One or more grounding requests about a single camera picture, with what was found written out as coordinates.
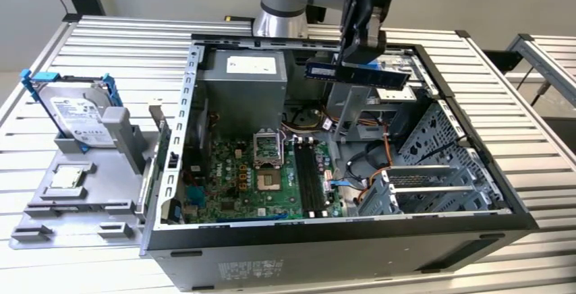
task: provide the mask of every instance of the motherboard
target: motherboard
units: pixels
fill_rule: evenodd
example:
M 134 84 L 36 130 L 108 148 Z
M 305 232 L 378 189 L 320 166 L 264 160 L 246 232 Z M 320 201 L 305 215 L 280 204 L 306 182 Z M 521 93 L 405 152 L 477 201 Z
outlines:
M 260 143 L 256 151 L 254 142 Z M 309 144 L 306 149 L 313 153 L 305 155 L 305 163 L 298 158 L 301 148 L 297 140 L 278 139 L 274 142 L 273 136 L 252 140 L 213 140 L 209 177 L 196 179 L 185 187 L 185 223 L 342 216 L 337 189 L 329 186 L 332 163 L 328 146 L 318 141 Z M 262 164 L 265 158 L 277 154 L 284 161 L 281 165 L 276 160 L 273 165 Z M 304 171 L 312 172 L 312 179 L 301 177 Z M 310 200 L 320 207 L 316 213 L 306 209 Z

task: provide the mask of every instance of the aluminum table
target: aluminum table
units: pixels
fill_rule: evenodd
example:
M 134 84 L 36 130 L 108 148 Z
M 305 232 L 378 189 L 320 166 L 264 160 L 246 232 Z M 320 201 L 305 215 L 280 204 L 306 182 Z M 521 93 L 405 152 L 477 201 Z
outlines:
M 554 86 L 576 107 L 576 37 L 518 34 L 508 50 L 517 51 L 544 76 L 545 81 L 534 100 L 546 92 L 549 86 Z
M 32 71 L 109 73 L 133 124 L 156 129 L 146 103 L 161 98 L 173 118 L 190 32 L 249 35 L 246 22 L 173 22 L 84 16 L 62 23 Z M 309 26 L 337 39 L 336 26 Z M 386 29 L 414 43 L 456 93 L 472 124 L 541 228 L 453 274 L 245 289 L 244 293 L 576 292 L 576 158 L 465 34 Z M 9 233 L 54 155 L 56 128 L 21 87 L 0 109 L 0 288 L 6 293 L 178 293 L 137 247 L 14 251 Z

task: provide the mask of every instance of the white label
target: white label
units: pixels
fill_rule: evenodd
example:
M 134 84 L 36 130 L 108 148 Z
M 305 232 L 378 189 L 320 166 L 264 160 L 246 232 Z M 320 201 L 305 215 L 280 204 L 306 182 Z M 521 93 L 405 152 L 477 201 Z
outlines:
M 336 75 L 336 70 L 328 68 L 312 68 L 310 74 L 322 75 L 322 76 L 333 76 Z
M 248 278 L 278 277 L 284 260 L 258 260 L 254 262 L 221 262 L 217 264 L 220 276 L 232 281 Z
M 113 146 L 98 108 L 85 98 L 53 97 L 50 103 L 72 136 L 88 146 Z
M 228 57 L 225 72 L 230 74 L 276 74 L 273 57 Z
M 322 123 L 322 129 L 329 130 L 330 127 L 332 127 L 332 120 L 329 118 L 325 118 Z

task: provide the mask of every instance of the hard drive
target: hard drive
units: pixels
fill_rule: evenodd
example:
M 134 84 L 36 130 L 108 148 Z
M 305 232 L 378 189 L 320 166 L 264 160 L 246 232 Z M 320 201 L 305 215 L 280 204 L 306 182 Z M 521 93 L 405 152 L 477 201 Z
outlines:
M 40 103 L 58 132 L 93 148 L 113 148 L 114 142 L 101 123 L 106 107 L 121 107 L 113 78 L 60 76 L 40 72 L 29 77 L 25 69 L 21 83 Z

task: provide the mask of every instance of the ram slot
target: ram slot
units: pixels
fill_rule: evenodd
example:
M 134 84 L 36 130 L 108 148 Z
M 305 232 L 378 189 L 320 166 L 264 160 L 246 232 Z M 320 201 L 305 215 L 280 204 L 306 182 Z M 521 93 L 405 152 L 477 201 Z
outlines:
M 322 211 L 325 210 L 325 200 L 317 175 L 313 147 L 313 144 L 294 144 L 296 174 L 302 213 L 304 216 L 310 218 L 322 217 Z

